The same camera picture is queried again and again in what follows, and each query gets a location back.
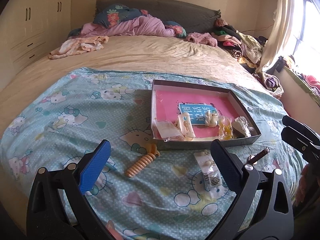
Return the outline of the peach white garment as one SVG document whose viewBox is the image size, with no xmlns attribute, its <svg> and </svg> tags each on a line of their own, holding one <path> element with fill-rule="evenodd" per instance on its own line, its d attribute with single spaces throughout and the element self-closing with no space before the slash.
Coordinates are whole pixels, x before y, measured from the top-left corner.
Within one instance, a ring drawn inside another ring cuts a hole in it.
<svg viewBox="0 0 320 240">
<path fill-rule="evenodd" d="M 61 46 L 48 55 L 51 60 L 62 59 L 69 56 L 81 55 L 104 48 L 103 44 L 106 44 L 109 40 L 108 36 L 92 36 L 84 38 L 71 38 Z"/>
</svg>

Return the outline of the beige bed sheet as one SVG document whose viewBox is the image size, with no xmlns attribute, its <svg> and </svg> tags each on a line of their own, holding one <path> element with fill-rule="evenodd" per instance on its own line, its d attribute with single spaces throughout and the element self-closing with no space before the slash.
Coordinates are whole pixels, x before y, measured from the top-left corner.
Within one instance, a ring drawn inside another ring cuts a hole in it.
<svg viewBox="0 0 320 240">
<path fill-rule="evenodd" d="M 234 83 L 268 93 L 231 55 L 219 47 L 194 44 L 173 37 L 113 36 L 101 50 L 57 60 L 43 57 L 19 72 L 1 91 L 1 132 L 58 79 L 81 67 L 175 73 Z"/>
</svg>

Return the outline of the cream curtain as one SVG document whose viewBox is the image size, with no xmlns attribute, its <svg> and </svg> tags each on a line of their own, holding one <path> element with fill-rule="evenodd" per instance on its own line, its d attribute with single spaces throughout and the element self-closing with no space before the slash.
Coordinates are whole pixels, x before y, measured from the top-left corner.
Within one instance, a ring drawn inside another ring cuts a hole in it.
<svg viewBox="0 0 320 240">
<path fill-rule="evenodd" d="M 266 45 L 263 48 L 259 67 L 255 72 L 270 69 L 279 56 L 285 52 L 293 27 L 295 0 L 278 0 L 274 25 Z"/>
</svg>

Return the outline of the purple quilt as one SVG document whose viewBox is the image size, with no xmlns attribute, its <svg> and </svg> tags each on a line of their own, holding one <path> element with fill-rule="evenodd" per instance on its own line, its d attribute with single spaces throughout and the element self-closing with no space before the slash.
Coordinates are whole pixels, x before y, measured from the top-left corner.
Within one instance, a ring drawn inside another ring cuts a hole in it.
<svg viewBox="0 0 320 240">
<path fill-rule="evenodd" d="M 174 29 L 166 28 L 163 22 L 153 16 L 139 16 L 129 21 L 121 22 L 114 27 L 106 28 L 99 24 L 86 23 L 79 37 L 92 36 L 159 36 L 175 37 Z"/>
</svg>

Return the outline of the white earrings card bag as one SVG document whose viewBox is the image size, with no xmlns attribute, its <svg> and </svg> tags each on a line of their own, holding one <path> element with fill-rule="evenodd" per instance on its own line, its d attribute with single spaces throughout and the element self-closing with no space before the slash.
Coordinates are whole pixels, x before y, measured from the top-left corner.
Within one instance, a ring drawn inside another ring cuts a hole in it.
<svg viewBox="0 0 320 240">
<path fill-rule="evenodd" d="M 201 169 L 204 185 L 207 191 L 222 185 L 222 178 L 217 165 L 208 150 L 194 153 L 194 157 Z"/>
</svg>

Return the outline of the cream wardrobe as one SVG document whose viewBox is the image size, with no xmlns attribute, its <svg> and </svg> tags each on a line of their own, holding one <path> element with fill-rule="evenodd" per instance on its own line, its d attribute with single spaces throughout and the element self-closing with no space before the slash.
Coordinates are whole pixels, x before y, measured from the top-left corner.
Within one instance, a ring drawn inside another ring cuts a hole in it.
<svg viewBox="0 0 320 240">
<path fill-rule="evenodd" d="M 1 13 L 1 89 L 59 47 L 71 29 L 71 0 L 9 0 Z"/>
</svg>

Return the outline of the white flower hair accessory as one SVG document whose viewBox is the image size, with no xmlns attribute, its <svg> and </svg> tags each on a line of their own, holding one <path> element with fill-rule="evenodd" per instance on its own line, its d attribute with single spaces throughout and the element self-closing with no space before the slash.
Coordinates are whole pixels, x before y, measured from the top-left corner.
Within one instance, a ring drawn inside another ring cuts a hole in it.
<svg viewBox="0 0 320 240">
<path fill-rule="evenodd" d="M 205 113 L 204 124 L 207 127 L 216 127 L 219 124 L 219 115 L 216 111 L 208 110 Z"/>
</svg>

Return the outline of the floral dark blue pillow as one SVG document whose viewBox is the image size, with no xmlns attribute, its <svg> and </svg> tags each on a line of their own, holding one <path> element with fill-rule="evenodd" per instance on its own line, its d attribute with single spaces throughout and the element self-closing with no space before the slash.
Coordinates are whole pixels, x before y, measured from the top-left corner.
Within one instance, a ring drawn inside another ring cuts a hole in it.
<svg viewBox="0 0 320 240">
<path fill-rule="evenodd" d="M 121 22 L 126 22 L 140 16 L 148 16 L 149 12 L 145 9 L 129 8 L 122 4 L 113 4 L 99 12 L 93 24 L 101 25 L 107 29 L 115 27 Z"/>
</svg>

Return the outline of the dark red leather watch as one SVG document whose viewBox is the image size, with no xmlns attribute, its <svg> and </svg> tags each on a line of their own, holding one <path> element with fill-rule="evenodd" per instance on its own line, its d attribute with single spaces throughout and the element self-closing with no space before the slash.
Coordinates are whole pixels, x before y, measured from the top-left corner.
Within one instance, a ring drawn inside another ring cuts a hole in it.
<svg viewBox="0 0 320 240">
<path fill-rule="evenodd" d="M 270 152 L 270 149 L 268 147 L 265 147 L 261 152 L 259 152 L 256 155 L 250 155 L 247 159 L 247 162 L 251 165 L 256 165 L 257 162 L 262 159 L 265 155 L 267 155 Z"/>
</svg>

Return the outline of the red cherry earrings bag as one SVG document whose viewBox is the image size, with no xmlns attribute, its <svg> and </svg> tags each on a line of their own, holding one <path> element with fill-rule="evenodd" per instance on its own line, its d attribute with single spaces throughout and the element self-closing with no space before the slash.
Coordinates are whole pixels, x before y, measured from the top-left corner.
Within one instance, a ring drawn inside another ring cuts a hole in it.
<svg viewBox="0 0 320 240">
<path fill-rule="evenodd" d="M 184 141 L 181 130 L 170 121 L 155 121 L 154 138 L 167 141 Z"/>
</svg>

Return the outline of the white pink hair claw clip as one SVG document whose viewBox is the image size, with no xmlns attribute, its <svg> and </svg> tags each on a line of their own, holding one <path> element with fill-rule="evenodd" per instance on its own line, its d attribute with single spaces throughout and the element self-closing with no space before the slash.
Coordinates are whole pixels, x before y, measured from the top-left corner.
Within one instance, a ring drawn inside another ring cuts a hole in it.
<svg viewBox="0 0 320 240">
<path fill-rule="evenodd" d="M 185 140 L 191 141 L 196 137 L 189 113 L 179 114 L 175 126 L 180 130 Z"/>
</svg>

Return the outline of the pile of clothes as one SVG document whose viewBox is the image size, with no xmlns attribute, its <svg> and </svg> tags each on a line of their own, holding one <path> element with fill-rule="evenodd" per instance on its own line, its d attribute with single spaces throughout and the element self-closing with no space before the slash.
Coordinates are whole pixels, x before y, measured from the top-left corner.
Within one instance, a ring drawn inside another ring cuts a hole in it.
<svg viewBox="0 0 320 240">
<path fill-rule="evenodd" d="M 211 36 L 217 40 L 218 46 L 230 53 L 239 63 L 247 64 L 251 68 L 260 65 L 267 38 L 243 34 L 221 18 L 215 20 L 212 31 Z"/>
</svg>

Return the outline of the pink fluffy garment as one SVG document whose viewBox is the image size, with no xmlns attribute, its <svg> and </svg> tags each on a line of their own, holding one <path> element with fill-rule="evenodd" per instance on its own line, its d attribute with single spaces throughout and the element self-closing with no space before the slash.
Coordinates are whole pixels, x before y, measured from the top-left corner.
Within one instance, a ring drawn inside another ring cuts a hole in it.
<svg viewBox="0 0 320 240">
<path fill-rule="evenodd" d="M 211 47 L 217 47 L 217 40 L 213 38 L 210 33 L 190 33 L 184 40 L 195 44 L 205 44 Z"/>
</svg>

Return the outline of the dark grey headboard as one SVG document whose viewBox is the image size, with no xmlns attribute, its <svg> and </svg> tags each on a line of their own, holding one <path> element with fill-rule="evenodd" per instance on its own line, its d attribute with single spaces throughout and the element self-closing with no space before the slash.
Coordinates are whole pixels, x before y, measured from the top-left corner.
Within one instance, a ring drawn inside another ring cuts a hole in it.
<svg viewBox="0 0 320 240">
<path fill-rule="evenodd" d="M 221 17 L 220 10 L 176 0 L 97 0 L 95 13 L 99 14 L 113 4 L 145 9 L 153 17 L 179 23 L 187 33 L 211 33 L 215 20 Z"/>
</svg>

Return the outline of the yellow jewelry bag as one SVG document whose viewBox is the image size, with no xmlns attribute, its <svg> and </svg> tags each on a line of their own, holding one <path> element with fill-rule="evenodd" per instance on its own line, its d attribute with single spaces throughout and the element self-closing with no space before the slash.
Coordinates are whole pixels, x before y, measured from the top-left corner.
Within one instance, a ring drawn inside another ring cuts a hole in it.
<svg viewBox="0 0 320 240">
<path fill-rule="evenodd" d="M 233 139 L 232 121 L 226 116 L 220 116 L 218 120 L 219 126 L 219 139 L 231 140 Z"/>
</svg>

